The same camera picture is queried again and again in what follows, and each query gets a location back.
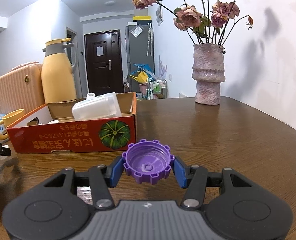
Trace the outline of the yellow watering can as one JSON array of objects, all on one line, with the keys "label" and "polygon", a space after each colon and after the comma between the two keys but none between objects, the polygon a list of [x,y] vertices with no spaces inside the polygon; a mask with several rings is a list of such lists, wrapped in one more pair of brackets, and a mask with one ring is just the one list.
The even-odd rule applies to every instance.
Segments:
[{"label": "yellow watering can", "polygon": [[147,73],[142,70],[142,71],[137,71],[136,75],[130,75],[130,78],[136,81],[139,84],[144,84],[147,83],[148,81],[148,75]]}]

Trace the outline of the cotton swab clear box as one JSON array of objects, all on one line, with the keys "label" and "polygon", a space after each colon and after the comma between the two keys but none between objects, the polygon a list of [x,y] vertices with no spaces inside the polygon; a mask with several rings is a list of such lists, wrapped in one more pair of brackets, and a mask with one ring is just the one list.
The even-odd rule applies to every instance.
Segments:
[{"label": "cotton swab clear box", "polygon": [[82,100],[72,107],[75,121],[107,119],[121,117],[117,95],[115,92],[95,96],[92,100]]}]

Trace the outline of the yellow thermos jug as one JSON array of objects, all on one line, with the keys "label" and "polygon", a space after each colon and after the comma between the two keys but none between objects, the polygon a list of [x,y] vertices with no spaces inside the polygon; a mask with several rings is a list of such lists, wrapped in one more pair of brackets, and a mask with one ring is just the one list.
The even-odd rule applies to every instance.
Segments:
[{"label": "yellow thermos jug", "polygon": [[70,37],[50,40],[45,44],[41,80],[45,103],[64,102],[77,99],[74,72],[77,62],[71,63],[65,52],[74,48]]}]

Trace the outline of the white board on floor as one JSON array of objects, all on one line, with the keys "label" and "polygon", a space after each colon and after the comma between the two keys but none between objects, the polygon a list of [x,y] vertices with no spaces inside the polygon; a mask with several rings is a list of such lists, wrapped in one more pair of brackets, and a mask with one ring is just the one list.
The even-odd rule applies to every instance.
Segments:
[{"label": "white board on floor", "polygon": [[180,97],[180,98],[188,98],[188,96],[185,95],[184,93],[179,93],[179,97]]}]

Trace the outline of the red lint brush white handle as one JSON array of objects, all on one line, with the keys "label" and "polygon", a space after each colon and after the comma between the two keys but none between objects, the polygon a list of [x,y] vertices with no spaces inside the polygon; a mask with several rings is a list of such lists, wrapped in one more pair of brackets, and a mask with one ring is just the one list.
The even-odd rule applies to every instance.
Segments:
[{"label": "red lint brush white handle", "polygon": [[93,98],[95,98],[95,94],[94,93],[88,93],[86,99],[87,100],[92,100]]}]

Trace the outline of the folded umbrella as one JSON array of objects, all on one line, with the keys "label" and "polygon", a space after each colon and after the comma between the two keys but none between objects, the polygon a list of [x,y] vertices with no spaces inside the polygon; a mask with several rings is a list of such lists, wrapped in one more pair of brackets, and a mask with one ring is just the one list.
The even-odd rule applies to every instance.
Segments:
[{"label": "folded umbrella", "polygon": [[149,29],[148,29],[148,41],[147,41],[146,56],[152,56],[152,54],[153,54],[153,36],[154,36],[153,23],[149,23],[148,26],[149,26]]}]

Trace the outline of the yellow mug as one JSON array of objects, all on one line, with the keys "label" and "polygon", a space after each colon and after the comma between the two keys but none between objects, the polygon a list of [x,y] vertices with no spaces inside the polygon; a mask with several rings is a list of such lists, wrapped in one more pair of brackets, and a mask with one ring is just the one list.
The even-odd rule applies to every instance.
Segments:
[{"label": "yellow mug", "polygon": [[0,120],[0,126],[4,126],[6,132],[0,133],[0,140],[8,139],[9,135],[7,132],[7,128],[14,122],[16,122],[18,119],[22,118],[25,115],[24,109],[17,109],[15,111],[12,111],[5,116],[2,117]]}]

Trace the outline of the yellow box on refrigerator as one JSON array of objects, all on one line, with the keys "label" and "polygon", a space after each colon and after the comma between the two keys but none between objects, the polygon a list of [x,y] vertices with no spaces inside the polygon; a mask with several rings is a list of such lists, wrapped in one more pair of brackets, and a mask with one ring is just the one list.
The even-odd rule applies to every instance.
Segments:
[{"label": "yellow box on refrigerator", "polygon": [[132,20],[133,21],[151,21],[152,18],[151,16],[133,16]]}]

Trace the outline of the wall picture frame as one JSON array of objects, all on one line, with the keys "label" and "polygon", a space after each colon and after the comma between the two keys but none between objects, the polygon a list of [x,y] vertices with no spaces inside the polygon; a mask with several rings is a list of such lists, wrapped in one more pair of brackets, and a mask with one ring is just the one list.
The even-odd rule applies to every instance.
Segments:
[{"label": "wall picture frame", "polygon": [[162,15],[162,6],[158,5],[158,8],[156,10],[156,22],[160,26],[163,23],[163,15]]}]

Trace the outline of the dark brown door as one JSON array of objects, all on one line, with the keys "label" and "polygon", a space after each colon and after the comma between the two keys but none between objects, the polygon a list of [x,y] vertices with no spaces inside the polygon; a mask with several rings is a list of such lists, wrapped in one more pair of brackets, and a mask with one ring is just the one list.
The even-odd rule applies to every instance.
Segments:
[{"label": "dark brown door", "polygon": [[86,34],[85,62],[89,92],[124,92],[119,30]]}]

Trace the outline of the purple bottle cap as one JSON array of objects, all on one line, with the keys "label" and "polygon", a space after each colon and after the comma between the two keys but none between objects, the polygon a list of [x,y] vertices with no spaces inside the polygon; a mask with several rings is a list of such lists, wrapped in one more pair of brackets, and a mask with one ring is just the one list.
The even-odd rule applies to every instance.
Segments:
[{"label": "purple bottle cap", "polygon": [[122,158],[128,176],[133,177],[138,184],[152,185],[163,178],[168,178],[175,160],[169,146],[161,144],[158,140],[146,139],[129,144]]}]

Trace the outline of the pink ceramic vase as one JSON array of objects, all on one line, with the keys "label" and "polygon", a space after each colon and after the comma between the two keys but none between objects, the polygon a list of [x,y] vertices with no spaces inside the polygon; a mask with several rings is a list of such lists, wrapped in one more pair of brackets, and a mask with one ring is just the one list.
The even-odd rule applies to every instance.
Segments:
[{"label": "pink ceramic vase", "polygon": [[192,78],[197,82],[195,102],[219,105],[220,84],[225,81],[225,49],[213,43],[195,44],[193,48]]}]

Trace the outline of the peach ribbed suitcase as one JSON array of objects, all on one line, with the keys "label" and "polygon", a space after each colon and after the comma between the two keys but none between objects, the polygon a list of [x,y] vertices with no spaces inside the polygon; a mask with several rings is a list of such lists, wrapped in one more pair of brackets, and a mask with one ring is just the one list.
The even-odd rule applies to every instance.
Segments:
[{"label": "peach ribbed suitcase", "polygon": [[45,104],[41,72],[42,64],[28,62],[0,76],[0,113],[17,109],[29,113]]}]

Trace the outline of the grey refrigerator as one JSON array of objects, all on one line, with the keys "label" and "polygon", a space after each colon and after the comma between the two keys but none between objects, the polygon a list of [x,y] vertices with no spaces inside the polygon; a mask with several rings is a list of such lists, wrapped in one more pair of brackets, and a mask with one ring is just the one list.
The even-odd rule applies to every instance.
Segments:
[{"label": "grey refrigerator", "polygon": [[130,75],[136,76],[139,68],[137,66],[143,64],[148,65],[151,72],[155,73],[154,52],[151,46],[148,48],[148,25],[127,25],[126,34],[126,53],[127,53],[127,77],[131,92],[140,92],[137,81],[132,79]]}]

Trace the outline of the red orange cardboard box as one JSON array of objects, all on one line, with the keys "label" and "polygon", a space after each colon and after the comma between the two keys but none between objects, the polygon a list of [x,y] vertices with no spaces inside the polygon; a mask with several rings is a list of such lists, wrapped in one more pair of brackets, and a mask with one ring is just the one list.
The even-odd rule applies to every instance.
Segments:
[{"label": "red orange cardboard box", "polygon": [[125,151],[137,139],[134,92],[117,94],[121,117],[75,121],[74,100],[44,104],[7,127],[17,153]]}]

